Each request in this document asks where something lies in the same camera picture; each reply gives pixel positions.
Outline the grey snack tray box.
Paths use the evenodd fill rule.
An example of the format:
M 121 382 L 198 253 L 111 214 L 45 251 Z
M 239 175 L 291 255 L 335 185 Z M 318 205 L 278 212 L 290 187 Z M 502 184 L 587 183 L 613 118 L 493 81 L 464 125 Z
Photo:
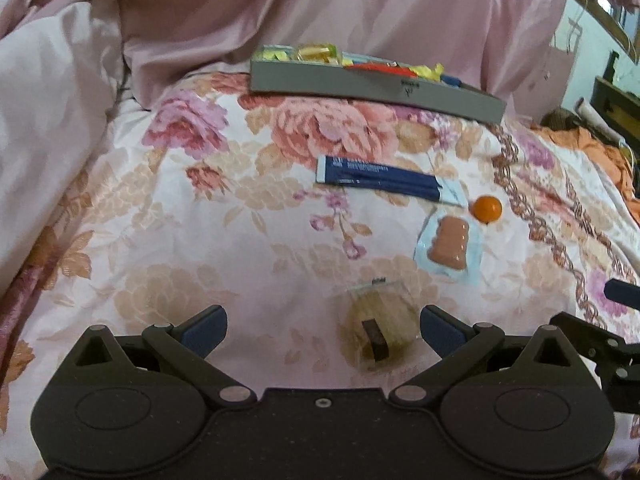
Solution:
M 261 47 L 250 60 L 250 90 L 330 96 L 420 108 L 498 124 L 506 102 L 444 72 L 344 52 L 332 44 Z

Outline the pink curtain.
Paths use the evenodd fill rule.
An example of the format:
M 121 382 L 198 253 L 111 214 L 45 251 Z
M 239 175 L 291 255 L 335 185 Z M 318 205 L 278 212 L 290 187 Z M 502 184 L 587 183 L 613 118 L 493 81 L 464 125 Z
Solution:
M 9 0 L 9 34 L 82 0 Z M 201 67 L 241 67 L 264 44 L 328 42 L 446 73 L 507 98 L 534 69 L 566 0 L 117 0 L 143 104 Z

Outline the dark wooden side table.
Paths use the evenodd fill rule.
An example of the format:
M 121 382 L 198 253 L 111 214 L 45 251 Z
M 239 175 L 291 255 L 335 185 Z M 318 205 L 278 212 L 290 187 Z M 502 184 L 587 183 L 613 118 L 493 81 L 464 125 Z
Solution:
M 590 104 L 604 121 L 629 144 L 639 142 L 639 98 L 613 82 L 620 55 L 612 50 L 602 76 L 594 80 Z

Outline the clear round cake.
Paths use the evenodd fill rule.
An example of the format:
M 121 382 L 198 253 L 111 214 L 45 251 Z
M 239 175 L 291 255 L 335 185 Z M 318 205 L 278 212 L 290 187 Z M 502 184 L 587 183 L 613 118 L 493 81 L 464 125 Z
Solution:
M 340 350 L 355 370 L 377 373 L 408 359 L 419 337 L 419 309 L 402 281 L 379 276 L 331 298 Z

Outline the long dark blue snack bar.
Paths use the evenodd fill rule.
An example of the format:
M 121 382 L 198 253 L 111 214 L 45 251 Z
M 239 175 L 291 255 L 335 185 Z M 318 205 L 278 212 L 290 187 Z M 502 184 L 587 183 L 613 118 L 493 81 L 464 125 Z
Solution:
M 457 180 L 364 160 L 320 156 L 317 159 L 316 182 L 412 196 L 452 206 L 469 206 L 464 189 Z

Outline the small orange fruit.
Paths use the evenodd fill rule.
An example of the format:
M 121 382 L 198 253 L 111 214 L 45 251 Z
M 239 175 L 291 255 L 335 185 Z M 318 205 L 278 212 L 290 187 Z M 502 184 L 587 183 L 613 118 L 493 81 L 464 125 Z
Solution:
M 480 223 L 489 224 L 498 221 L 503 212 L 500 200 L 495 196 L 483 195 L 474 200 L 471 214 Z

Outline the pink duvet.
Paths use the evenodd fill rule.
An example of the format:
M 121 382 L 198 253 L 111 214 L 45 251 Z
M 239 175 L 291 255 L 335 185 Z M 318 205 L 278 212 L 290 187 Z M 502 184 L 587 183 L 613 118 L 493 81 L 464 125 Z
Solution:
M 106 128 L 122 80 L 116 0 L 73 3 L 1 40 L 1 286 Z

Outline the rolled paper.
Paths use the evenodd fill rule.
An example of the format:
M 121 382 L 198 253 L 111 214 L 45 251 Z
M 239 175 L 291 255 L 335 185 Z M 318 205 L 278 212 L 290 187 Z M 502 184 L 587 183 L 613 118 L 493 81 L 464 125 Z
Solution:
M 615 144 L 625 142 L 624 137 L 611 128 L 596 109 L 584 98 L 580 98 L 576 102 L 575 112 L 588 126 L 596 129 L 597 132 L 600 132 L 602 136 L 605 136 L 611 142 Z

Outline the orange cloth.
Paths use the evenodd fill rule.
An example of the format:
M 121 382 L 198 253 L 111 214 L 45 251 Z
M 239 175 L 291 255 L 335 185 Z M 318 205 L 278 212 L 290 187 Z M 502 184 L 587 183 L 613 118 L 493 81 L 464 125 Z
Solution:
M 634 222 L 639 223 L 639 199 L 634 194 L 634 179 L 629 162 L 619 148 L 605 145 L 595 138 L 589 130 L 582 127 L 570 130 L 552 130 L 535 126 L 534 130 L 544 140 L 560 148 L 583 152 L 590 162 L 596 164 L 610 178 L 616 190 L 620 192 Z

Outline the floral bed quilt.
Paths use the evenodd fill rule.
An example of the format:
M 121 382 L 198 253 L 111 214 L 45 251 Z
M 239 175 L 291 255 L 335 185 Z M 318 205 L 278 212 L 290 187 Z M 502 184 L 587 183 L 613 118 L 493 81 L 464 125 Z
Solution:
M 511 334 L 565 310 L 637 341 L 638 313 L 603 292 L 610 278 L 638 281 L 636 218 L 579 140 L 558 140 L 513 120 L 489 128 L 371 102 L 251 96 L 243 75 L 190 78 L 152 112 L 125 94 L 2 301 L 17 338 L 1 383 L 2 477 L 42 474 L 30 413 L 92 324 L 136 334 L 221 304 L 229 333 L 212 361 L 255 389 L 389 389 L 429 366 L 420 342 L 396 366 L 357 363 L 334 300 L 377 278 L 416 306 Z M 435 204 L 316 185 L 321 154 L 495 197 L 502 214 L 482 229 L 478 280 L 414 261 Z

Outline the packaged small sausages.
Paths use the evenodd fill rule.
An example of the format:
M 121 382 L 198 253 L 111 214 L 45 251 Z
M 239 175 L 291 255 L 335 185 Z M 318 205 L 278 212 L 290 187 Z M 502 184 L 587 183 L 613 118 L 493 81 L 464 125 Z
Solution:
M 480 282 L 482 257 L 480 224 L 468 214 L 445 209 L 436 209 L 424 221 L 413 252 L 420 269 L 469 286 Z

